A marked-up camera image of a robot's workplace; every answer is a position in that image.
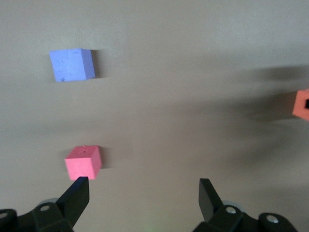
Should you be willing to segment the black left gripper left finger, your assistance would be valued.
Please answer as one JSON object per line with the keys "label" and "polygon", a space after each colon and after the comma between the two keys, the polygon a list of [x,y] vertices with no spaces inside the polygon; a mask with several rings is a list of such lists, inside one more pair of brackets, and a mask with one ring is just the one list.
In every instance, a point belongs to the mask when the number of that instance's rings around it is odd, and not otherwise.
{"label": "black left gripper left finger", "polygon": [[2,232],[72,232],[89,203],[89,179],[78,177],[56,202],[42,203],[18,216],[13,209],[0,211]]}

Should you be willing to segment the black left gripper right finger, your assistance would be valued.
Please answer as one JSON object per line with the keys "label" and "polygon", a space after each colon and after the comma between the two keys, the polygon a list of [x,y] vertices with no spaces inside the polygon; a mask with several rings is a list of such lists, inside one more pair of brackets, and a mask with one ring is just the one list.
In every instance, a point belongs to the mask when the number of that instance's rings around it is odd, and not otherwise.
{"label": "black left gripper right finger", "polygon": [[262,213],[254,219],[236,206],[224,204],[207,178],[199,181],[198,203],[204,221],[195,232],[295,232],[296,228],[285,217]]}

